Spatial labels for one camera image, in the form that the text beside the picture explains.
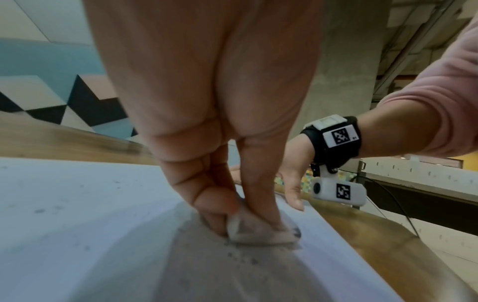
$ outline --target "black and white tag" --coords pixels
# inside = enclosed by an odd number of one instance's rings
[[[350,200],[350,186],[337,184],[336,197],[339,199]]]
[[[359,139],[358,137],[353,125],[347,125],[324,133],[324,140],[329,148],[356,141]]]

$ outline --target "geometric pattern wall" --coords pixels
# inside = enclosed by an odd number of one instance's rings
[[[105,75],[78,75],[67,103],[38,76],[0,77],[0,111],[142,143]]]

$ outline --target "hand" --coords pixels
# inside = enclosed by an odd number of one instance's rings
[[[85,0],[103,63],[169,184],[212,230],[239,203],[280,220],[273,180],[314,75],[319,1]]]
[[[287,203],[297,210],[304,210],[300,198],[301,181],[314,156],[314,146],[305,134],[299,134],[285,145],[284,158],[277,175],[284,181]],[[232,166],[230,170],[234,181],[240,181],[240,166]]]

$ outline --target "whiteboard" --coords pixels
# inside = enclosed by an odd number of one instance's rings
[[[216,236],[156,166],[2,158],[0,192],[2,302],[402,301],[308,203],[279,195],[293,246]]]

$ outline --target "blue wall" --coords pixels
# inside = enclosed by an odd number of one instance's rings
[[[66,103],[78,74],[105,74],[93,46],[0,39],[0,76],[36,75]]]

